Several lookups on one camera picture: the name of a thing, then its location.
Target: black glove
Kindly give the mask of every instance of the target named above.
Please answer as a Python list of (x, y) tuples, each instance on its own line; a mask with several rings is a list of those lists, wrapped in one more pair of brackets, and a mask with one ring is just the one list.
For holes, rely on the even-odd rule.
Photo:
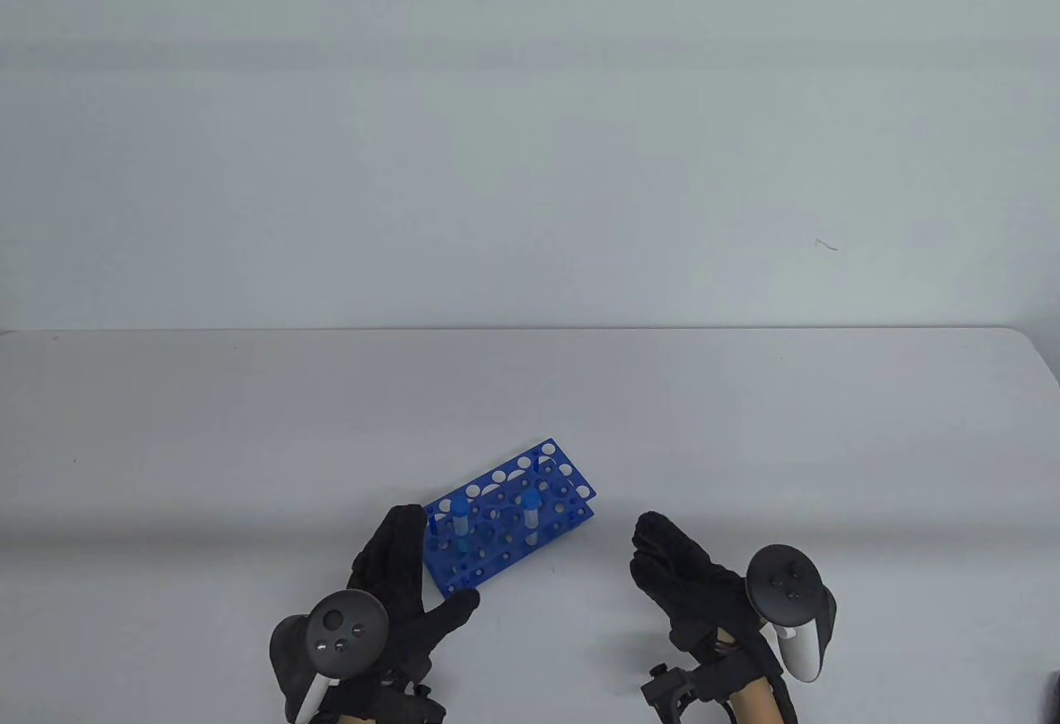
[[(670, 626), (684, 646), (701, 663), (700, 641), (714, 651), (718, 629), (726, 630), (737, 643), (754, 640), (762, 620), (750, 606), (743, 578), (710, 561), (707, 551), (685, 535), (658, 512), (646, 512), (633, 531), (633, 561), (630, 573), (637, 587), (670, 617)], [(688, 643), (683, 630), (702, 634)]]
[[(325, 694), (314, 724), (339, 716), (372, 719), (378, 724), (440, 722), (445, 709), (427, 699), (419, 686), (430, 670), (429, 655), (438, 643), (478, 607), (475, 589), (461, 589), (429, 613), (423, 610), (423, 540), (427, 515), (420, 506), (396, 506), (353, 561), (347, 588), (374, 596), (389, 618), (382, 655), (361, 674), (344, 679)], [(284, 689), (282, 656), (272, 660)], [(405, 689), (413, 684), (416, 694)]]
[[(797, 722), (781, 679), (783, 671), (761, 634), (762, 620), (747, 599), (744, 579), (714, 564), (700, 545), (658, 512), (640, 515), (633, 546), (633, 582), (670, 617), (674, 646), (713, 669), (701, 676), (721, 686), (737, 677), (746, 683), (748, 673), (754, 674), (750, 679), (767, 677), (782, 718), (789, 724)], [(719, 629), (728, 633), (735, 644), (720, 641)], [(739, 660), (728, 661), (732, 668), (726, 671), (726, 657), (735, 650), (742, 654)], [(724, 700), (739, 688), (725, 690), (720, 696), (700, 699)]]

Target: white wall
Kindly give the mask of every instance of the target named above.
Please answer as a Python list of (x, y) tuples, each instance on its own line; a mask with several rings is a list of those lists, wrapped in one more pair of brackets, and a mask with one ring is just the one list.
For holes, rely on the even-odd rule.
[(1007, 323), (1057, 369), (1058, 2), (0, 0), (0, 328)]

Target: black vr controller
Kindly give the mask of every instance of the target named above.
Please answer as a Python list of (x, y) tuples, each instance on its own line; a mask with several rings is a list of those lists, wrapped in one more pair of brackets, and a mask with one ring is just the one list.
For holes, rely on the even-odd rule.
[(330, 687), (375, 663), (388, 632), (386, 608), (357, 589), (336, 591), (308, 614), (280, 622), (269, 639), (269, 658), (286, 697), (288, 724), (308, 724)]
[[(796, 679), (815, 681), (832, 640), (836, 612), (835, 598), (822, 582), (817, 567), (794, 547), (770, 545), (750, 560), (745, 583), (752, 607), (777, 633), (784, 667)], [(672, 631), (670, 640), (677, 649), (689, 652), (706, 635), (707, 629), (687, 625)], [(797, 724), (776, 657), (764, 638), (758, 640), (760, 644), (742, 644), (691, 671), (659, 664), (652, 668), (651, 682), (640, 687), (644, 700), (658, 713), (661, 724), (677, 724), (692, 702), (724, 703), (748, 683), (768, 676), (785, 724)]]

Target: test tube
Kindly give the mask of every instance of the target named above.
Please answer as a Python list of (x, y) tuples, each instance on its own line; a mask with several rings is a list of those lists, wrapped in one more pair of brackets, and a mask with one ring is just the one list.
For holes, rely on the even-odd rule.
[(523, 493), (523, 525), (531, 531), (537, 529), (537, 510), (541, 508), (541, 495), (536, 490), (527, 490)]
[(453, 512), (453, 530), (458, 536), (466, 536), (467, 531), (471, 530), (467, 526), (467, 514), (471, 512), (471, 505), (467, 502), (467, 498), (454, 498), (449, 511)]

